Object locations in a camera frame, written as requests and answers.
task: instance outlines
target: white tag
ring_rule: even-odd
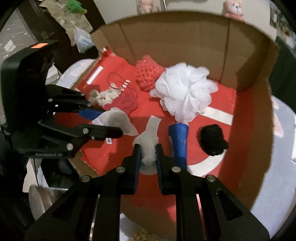
[[[106,143],[107,144],[112,144],[112,139],[111,138],[106,138]]]

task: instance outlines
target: orange sticker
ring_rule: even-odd
[[[39,48],[42,48],[45,45],[48,45],[48,44],[47,43],[36,44],[35,46],[31,47],[31,49],[39,49]]]

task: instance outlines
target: curved white strip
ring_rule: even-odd
[[[226,150],[220,155],[217,156],[208,156],[205,160],[200,163],[189,165],[187,167],[188,171],[194,176],[205,176],[212,170],[214,170],[220,162],[223,160]]]

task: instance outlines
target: green toy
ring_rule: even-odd
[[[74,13],[86,14],[87,10],[81,7],[81,3],[76,0],[69,0],[67,8]]]

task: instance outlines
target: red surface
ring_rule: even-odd
[[[130,115],[131,123],[136,127],[139,134],[142,133],[151,115],[161,118],[158,128],[159,143],[162,144],[164,153],[170,154],[170,142],[168,139],[168,126],[175,123],[175,118],[168,112],[164,112],[159,104],[159,99],[150,97],[148,92],[143,92],[135,83],[135,67],[130,66],[120,57],[109,57],[101,63],[104,70],[92,83],[99,85],[101,90],[109,88],[108,78],[110,72],[116,72],[124,80],[131,81],[132,88],[137,93],[139,107]],[[219,90],[212,94],[211,107],[220,109],[227,113],[234,113],[233,125],[228,126],[218,121],[197,116],[189,123],[189,134],[187,140],[188,165],[196,164],[207,158],[200,148],[196,134],[200,127],[210,124],[218,124],[222,127],[225,139],[229,142],[229,149],[224,160],[215,168],[211,174],[219,179],[234,193],[236,193],[242,174],[244,172],[247,154],[250,148],[252,133],[252,104],[250,103],[251,91],[236,93],[234,90],[218,84]],[[81,122],[89,122],[78,114],[56,114],[58,123],[75,126]],[[106,174],[109,170],[118,167],[124,157],[131,155],[133,140],[135,137],[123,136],[114,139],[113,144],[106,142],[89,141],[82,148],[83,160],[86,161],[99,175]],[[138,207],[146,207],[164,214],[176,220],[176,206],[174,196],[162,196],[158,187],[157,175],[139,176],[137,193],[126,197],[131,203]]]

